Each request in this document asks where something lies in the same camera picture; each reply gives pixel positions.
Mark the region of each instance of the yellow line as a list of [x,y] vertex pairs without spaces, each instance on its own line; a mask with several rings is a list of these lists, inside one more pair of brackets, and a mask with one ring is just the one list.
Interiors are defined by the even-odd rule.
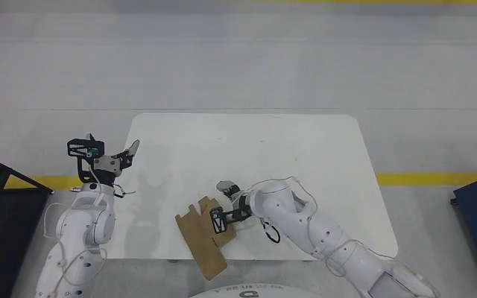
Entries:
[[[34,180],[52,189],[81,186],[76,176],[38,176]],[[378,173],[380,186],[463,186],[477,181],[477,173]],[[5,188],[27,188],[30,184],[11,177]]]
[[463,186],[477,181],[477,173],[380,173],[381,186]]
[[[37,176],[32,177],[33,180],[48,186],[51,189],[70,189],[71,187],[81,186],[83,183],[76,176]],[[33,187],[31,184],[26,183],[16,177],[10,176],[5,188],[29,188]]]
[[477,0],[252,0],[255,2],[361,3],[361,4],[477,4]]

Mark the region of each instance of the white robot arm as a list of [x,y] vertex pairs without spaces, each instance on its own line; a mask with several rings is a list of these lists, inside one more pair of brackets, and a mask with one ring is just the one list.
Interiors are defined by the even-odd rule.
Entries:
[[[362,298],[437,297],[437,291],[421,275],[402,264],[379,258],[363,243],[348,236],[314,201],[306,203],[296,197],[284,181],[268,182],[250,192],[241,191],[230,181],[222,181],[217,189],[238,207],[234,212],[219,215],[225,227],[228,221],[251,215],[270,221],[301,250],[324,261],[335,275],[347,279]],[[227,218],[227,213],[234,218]]]
[[[104,155],[104,143],[90,134],[86,139],[68,143],[69,155],[78,158],[78,174],[84,182],[75,201],[60,217],[56,235],[45,237],[57,244],[51,249],[37,283],[35,297],[89,297],[98,275],[106,261],[106,244],[113,234],[115,224],[113,183],[122,170],[132,165],[139,140],[131,148],[114,156]],[[83,160],[89,171],[83,170]],[[45,219],[50,205],[45,212]]]

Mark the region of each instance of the cable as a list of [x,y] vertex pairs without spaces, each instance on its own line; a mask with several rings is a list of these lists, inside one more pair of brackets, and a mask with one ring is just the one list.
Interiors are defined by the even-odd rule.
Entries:
[[[313,241],[312,241],[312,238],[310,236],[310,222],[312,221],[312,218],[313,216],[318,212],[318,202],[316,201],[315,197],[313,197],[312,194],[310,194],[304,187],[303,185],[301,184],[301,182],[295,177],[295,176],[290,176],[290,177],[286,177],[284,179],[267,179],[267,180],[263,180],[263,181],[260,181],[260,182],[257,182],[255,184],[253,184],[251,187],[247,188],[246,190],[244,190],[244,193],[251,190],[254,186],[257,186],[258,184],[261,184],[261,183],[264,183],[264,182],[268,182],[268,181],[285,181],[285,180],[289,180],[289,179],[293,179],[293,181],[295,181],[296,184],[298,184],[301,189],[308,195],[310,196],[311,199],[313,199],[313,202],[315,203],[315,210],[313,211],[313,213],[310,214],[310,216],[308,216],[307,218],[307,224],[306,224],[306,233],[308,235],[308,240],[310,241],[310,244],[316,248],[318,246],[316,246]],[[262,225],[265,227],[265,225],[263,224],[265,222],[265,220],[263,220],[263,218],[260,218],[261,222],[262,222]],[[332,259],[332,256],[339,250],[341,249],[343,246],[345,246],[346,244],[350,243],[350,242],[356,242],[360,245],[363,246],[363,248],[365,248],[366,250],[370,251],[372,254],[374,254],[375,256],[380,256],[382,258],[387,258],[387,259],[390,259],[390,260],[393,260],[396,262],[396,264],[401,264],[402,266],[405,266],[404,264],[402,264],[402,262],[400,262],[399,260],[397,260],[396,258],[392,257],[392,256],[387,256],[387,255],[382,255],[380,253],[377,253],[375,252],[374,250],[370,249],[369,247],[367,247],[363,242],[361,242],[360,240],[357,240],[357,239],[350,239],[350,240],[347,240],[345,241],[343,244],[341,244],[340,246],[336,247],[331,253],[325,255],[325,265],[326,265],[326,268],[328,269],[328,271],[333,274],[334,276],[337,276],[337,277],[343,277],[346,275],[346,270],[344,269],[344,267],[340,264],[340,268],[343,269],[343,273],[342,274],[339,274],[339,273],[335,273],[332,268],[329,266],[329,260]],[[391,278],[394,279],[395,282],[399,283],[399,281],[397,281],[394,276],[392,274],[390,274]],[[426,280],[426,284],[431,288],[433,294],[436,296],[436,297],[439,297],[440,296],[440,292],[437,290],[437,288],[435,288],[429,281]]]
[[[73,265],[73,263],[75,263],[76,259],[81,256],[83,253],[87,252],[87,251],[90,251],[90,250],[100,250],[100,251],[103,251],[104,252],[104,258],[103,258],[103,262],[101,263],[101,266],[99,267],[99,269],[96,271],[95,274],[93,274],[93,276],[91,276],[89,279],[87,279],[86,281],[84,282],[81,282],[79,284],[75,284],[74,282],[71,282],[68,277],[66,276],[66,273],[68,272],[68,269]],[[102,247],[93,247],[93,248],[87,248],[85,250],[82,250],[80,253],[78,253],[73,259],[72,261],[68,264],[68,266],[66,266],[65,270],[62,270],[62,274],[61,274],[61,277],[60,279],[58,279],[58,282],[57,284],[55,285],[54,287],[54,293],[57,292],[57,289],[58,287],[60,286],[60,283],[61,283],[61,279],[65,279],[66,282],[68,282],[71,286],[73,287],[80,287],[82,285],[85,285],[86,283],[88,282],[91,282],[96,276],[98,276],[98,274],[101,272],[101,270],[103,270],[103,267],[104,267],[104,264],[106,264],[106,260],[107,260],[107,250],[105,250],[104,248]]]
[[89,170],[89,172],[91,172],[91,175],[95,178],[96,183],[99,185],[99,193],[98,193],[98,196],[96,197],[95,202],[93,203],[94,206],[98,206],[99,203],[103,200],[103,197],[104,197],[103,186],[101,185],[101,183],[99,183],[99,179],[96,177],[95,172],[91,169],[91,165],[88,165],[88,170]]
[[[103,194],[103,192],[102,192],[102,186],[101,186],[101,184],[99,183],[99,179],[96,177],[95,173],[94,173],[93,170],[91,169],[91,165],[88,165],[88,169],[89,169],[89,171],[91,172],[91,175],[95,178],[96,183],[99,184],[99,193],[98,193],[98,196],[96,197],[94,203],[93,203],[92,205],[88,206],[87,208],[74,208],[74,209],[86,210],[86,209],[91,208],[92,206],[98,206],[99,203],[102,201],[102,199],[103,199],[103,197],[104,197],[104,194]],[[43,217],[43,236],[44,236],[45,238],[48,238],[48,239],[51,239],[51,240],[55,240],[55,241],[58,243],[58,245],[60,246],[60,250],[61,250],[61,258],[62,258],[62,259],[61,259],[61,262],[65,262],[65,263],[66,263],[66,253],[65,253],[66,250],[65,250],[65,247],[64,247],[63,243],[61,242],[61,240],[60,240],[57,236],[50,236],[50,235],[48,235],[48,232],[47,232],[47,229],[46,229],[46,218],[47,218],[48,210],[49,210],[53,205],[61,205],[61,206],[65,206],[65,207],[67,207],[67,208],[71,208],[71,207],[70,207],[70,206],[67,206],[67,205],[65,205],[65,204],[63,204],[63,203],[52,203],[52,204],[50,204],[50,205],[46,208],[46,210],[45,210],[45,215],[44,215],[44,217]],[[96,271],[96,273],[93,274],[93,276],[92,276],[91,278],[87,279],[86,281],[81,282],[81,283],[79,283],[79,284],[75,284],[74,282],[71,282],[71,281],[68,279],[68,277],[66,276],[66,274],[67,274],[69,268],[73,265],[73,263],[78,259],[78,257],[79,257],[81,254],[83,254],[83,253],[85,253],[85,252],[88,252],[88,251],[91,251],[91,250],[99,250],[99,251],[103,251],[103,252],[104,252],[104,260],[103,260],[103,262],[101,263],[101,266],[100,266],[99,269]],[[102,248],[102,247],[92,247],[92,248],[87,248],[87,249],[85,249],[85,250],[82,250],[80,253],[78,253],[78,254],[69,262],[69,264],[66,266],[66,268],[65,268],[65,267],[62,267],[62,269],[61,269],[61,271],[62,271],[61,277],[58,279],[57,284],[56,284],[55,287],[54,287],[53,294],[56,296],[56,294],[57,294],[57,289],[58,289],[58,287],[60,286],[60,283],[61,283],[61,280],[62,280],[62,279],[65,279],[66,282],[68,282],[68,284],[70,284],[70,285],[73,286],[73,287],[80,287],[81,285],[85,285],[86,283],[92,281],[92,280],[101,272],[101,270],[102,270],[103,267],[104,267],[104,264],[106,264],[106,260],[107,260],[107,250],[105,250],[105,249]]]

